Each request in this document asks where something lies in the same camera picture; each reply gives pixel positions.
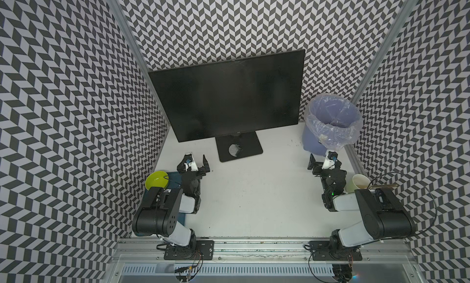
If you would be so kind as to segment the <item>aluminium corner post left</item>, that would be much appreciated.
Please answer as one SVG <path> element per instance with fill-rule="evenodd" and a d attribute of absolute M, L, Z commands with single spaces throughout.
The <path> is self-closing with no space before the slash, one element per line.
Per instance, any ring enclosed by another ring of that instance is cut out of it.
<path fill-rule="evenodd" d="M 125 42 L 127 43 L 130 51 L 132 52 L 133 54 L 133 57 L 139 67 L 139 70 L 141 71 L 142 75 L 143 75 L 143 78 L 145 80 L 145 82 L 148 84 L 149 86 L 149 89 L 150 89 L 150 92 L 153 94 L 153 97 L 156 101 L 156 104 L 158 106 L 158 108 L 160 109 L 161 113 L 162 113 L 162 116 L 163 118 L 165 119 L 165 121 L 169 124 L 170 123 L 170 120 L 168 119 L 167 117 L 167 114 L 163 108 L 163 105 L 157 95 L 157 92 L 154 88 L 154 85 L 151 81 L 151 78 L 149 76 L 149 70 L 148 70 L 148 66 L 147 66 L 147 63 L 145 62 L 144 60 L 144 57 L 141 53 L 141 50 L 135 40 L 135 37 L 132 33 L 132 30 L 129 26 L 129 24 L 127 23 L 127 19 L 121 9 L 121 5 L 120 3 L 118 2 L 118 0 L 105 0 L 106 3 L 109 5 L 110 7 L 110 11 L 111 13 L 113 14 L 114 18 L 115 18 L 115 21 L 118 25 L 118 27 L 120 28 L 121 30 L 121 33 L 124 37 L 124 40 Z"/>

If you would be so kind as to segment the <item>aluminium corner post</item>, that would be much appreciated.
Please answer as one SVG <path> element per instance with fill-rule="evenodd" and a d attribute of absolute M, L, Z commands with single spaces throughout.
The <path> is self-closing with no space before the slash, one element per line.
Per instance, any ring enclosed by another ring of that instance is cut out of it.
<path fill-rule="evenodd" d="M 143 75 L 143 78 L 145 80 L 145 82 L 148 84 L 149 86 L 149 89 L 150 89 L 150 92 L 153 94 L 153 97 L 156 101 L 156 104 L 158 106 L 158 108 L 160 109 L 161 113 L 162 113 L 162 116 L 163 118 L 165 119 L 165 121 L 169 124 L 170 123 L 170 120 L 168 119 L 167 117 L 167 114 L 163 108 L 163 105 L 157 95 L 157 92 L 154 88 L 154 85 L 151 81 L 151 78 L 149 76 L 149 70 L 148 70 L 148 66 L 147 66 L 147 63 L 145 62 L 144 60 L 144 57 L 141 53 L 141 50 L 135 40 L 135 37 L 132 33 L 132 30 L 129 26 L 129 24 L 127 23 L 127 19 L 121 9 L 121 5 L 120 3 L 118 2 L 118 0 L 105 0 L 106 3 L 109 5 L 110 7 L 110 11 L 111 13 L 113 14 L 114 18 L 115 18 L 115 21 L 118 25 L 118 27 L 120 28 L 121 30 L 121 33 L 124 37 L 124 40 L 125 42 L 127 43 L 130 51 L 132 52 L 133 54 L 133 57 L 139 67 L 139 70 L 141 71 L 142 75 Z"/>
<path fill-rule="evenodd" d="M 351 99 L 351 102 L 354 105 L 357 105 L 360 101 L 363 93 L 367 89 L 368 85 L 373 80 L 374 75 L 376 74 L 377 70 L 379 69 L 381 63 L 386 58 L 388 51 L 392 47 L 395 39 L 398 37 L 401 29 L 403 28 L 404 24 L 406 23 L 408 17 L 411 15 L 412 10 L 414 7 L 419 3 L 419 0 L 405 0 L 403 6 L 399 10 L 396 19 L 394 20 L 393 24 L 391 25 L 388 33 L 386 34 L 383 43 L 379 47 L 375 57 L 372 59 L 372 62 L 367 69 L 364 77 L 362 78 L 360 84 L 358 85 L 354 96 Z"/>

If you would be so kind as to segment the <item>lime green bowl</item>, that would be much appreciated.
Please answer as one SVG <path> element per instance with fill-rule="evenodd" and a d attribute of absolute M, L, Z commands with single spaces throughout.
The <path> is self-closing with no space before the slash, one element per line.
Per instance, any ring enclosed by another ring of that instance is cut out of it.
<path fill-rule="evenodd" d="M 166 189 L 169 184 L 168 174 L 164 171 L 156 171 L 150 174 L 145 180 L 145 188 L 150 191 L 153 187 Z"/>

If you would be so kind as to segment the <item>light green mug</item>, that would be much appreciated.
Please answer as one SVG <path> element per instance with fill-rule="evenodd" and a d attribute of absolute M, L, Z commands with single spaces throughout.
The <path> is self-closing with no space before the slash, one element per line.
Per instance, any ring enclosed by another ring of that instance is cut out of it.
<path fill-rule="evenodd" d="M 367 189 L 371 184 L 371 180 L 362 174 L 355 174 L 345 186 L 345 192 L 353 193 L 358 189 Z"/>

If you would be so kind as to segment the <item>black computer monitor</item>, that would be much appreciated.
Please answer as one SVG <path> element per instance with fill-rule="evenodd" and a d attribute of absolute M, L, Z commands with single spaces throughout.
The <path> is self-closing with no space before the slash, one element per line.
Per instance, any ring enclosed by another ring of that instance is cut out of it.
<path fill-rule="evenodd" d="M 215 138 L 221 162 L 263 153 L 257 131 L 297 125 L 305 50 L 153 71 L 178 142 Z"/>

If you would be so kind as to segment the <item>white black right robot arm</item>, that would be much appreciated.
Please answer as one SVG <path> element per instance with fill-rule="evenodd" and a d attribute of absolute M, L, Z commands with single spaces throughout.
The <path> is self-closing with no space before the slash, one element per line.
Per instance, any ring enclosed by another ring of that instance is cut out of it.
<path fill-rule="evenodd" d="M 324 207 L 330 212 L 357 211 L 361 221 L 334 230 L 329 244 L 322 249 L 339 252 L 358 250 L 361 246 L 380 240 L 401 239 L 416 233 L 416 223 L 393 190 L 388 187 L 357 189 L 345 193 L 346 171 L 341 169 L 335 151 L 328 151 L 323 162 L 310 155 L 308 169 L 321 180 Z"/>

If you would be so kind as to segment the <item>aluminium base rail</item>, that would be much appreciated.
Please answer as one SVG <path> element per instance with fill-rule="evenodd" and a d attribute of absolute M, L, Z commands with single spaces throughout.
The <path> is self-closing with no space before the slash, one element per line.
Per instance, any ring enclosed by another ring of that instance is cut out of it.
<path fill-rule="evenodd" d="M 209 258 L 170 260 L 160 241 L 118 242 L 105 283 L 423 283 L 408 245 L 390 240 L 361 247 L 334 260 L 309 238 L 210 238 Z"/>

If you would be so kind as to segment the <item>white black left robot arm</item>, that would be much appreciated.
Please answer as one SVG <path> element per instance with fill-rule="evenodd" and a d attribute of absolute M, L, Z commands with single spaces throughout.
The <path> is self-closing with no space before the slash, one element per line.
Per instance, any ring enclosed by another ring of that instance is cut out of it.
<path fill-rule="evenodd" d="M 201 180 L 209 173 L 205 156 L 198 166 L 192 154 L 186 154 L 177 165 L 181 182 L 178 188 L 152 187 L 132 221 L 132 231 L 137 236 L 159 237 L 170 246 L 180 249 L 196 249 L 195 232 L 178 221 L 179 214 L 197 214 L 201 204 Z"/>

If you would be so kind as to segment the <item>blue bin with plastic liner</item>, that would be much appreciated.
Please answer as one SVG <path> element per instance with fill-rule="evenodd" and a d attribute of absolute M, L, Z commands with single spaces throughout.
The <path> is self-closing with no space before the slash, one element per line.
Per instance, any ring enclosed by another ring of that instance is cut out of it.
<path fill-rule="evenodd" d="M 336 94 L 315 96 L 304 110 L 304 121 L 303 147 L 318 156 L 356 143 L 364 124 L 360 110 Z"/>

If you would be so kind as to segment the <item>aluminium corner post right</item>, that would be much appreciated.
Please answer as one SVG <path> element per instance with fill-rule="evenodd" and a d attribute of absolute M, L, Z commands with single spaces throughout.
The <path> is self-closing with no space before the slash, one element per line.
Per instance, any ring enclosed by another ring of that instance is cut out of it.
<path fill-rule="evenodd" d="M 399 10 L 396 19 L 394 20 L 393 24 L 391 25 L 388 33 L 386 34 L 383 43 L 379 47 L 375 57 L 372 59 L 372 62 L 367 69 L 364 77 L 362 78 L 360 84 L 358 85 L 354 96 L 351 99 L 351 102 L 354 105 L 357 105 L 360 101 L 363 93 L 367 89 L 368 85 L 373 80 L 374 75 L 376 74 L 377 70 L 379 69 L 381 63 L 386 58 L 388 51 L 392 47 L 395 39 L 398 37 L 401 29 L 403 28 L 404 24 L 406 23 L 408 17 L 411 15 L 412 10 L 414 7 L 419 3 L 419 0 L 405 0 L 403 6 Z"/>

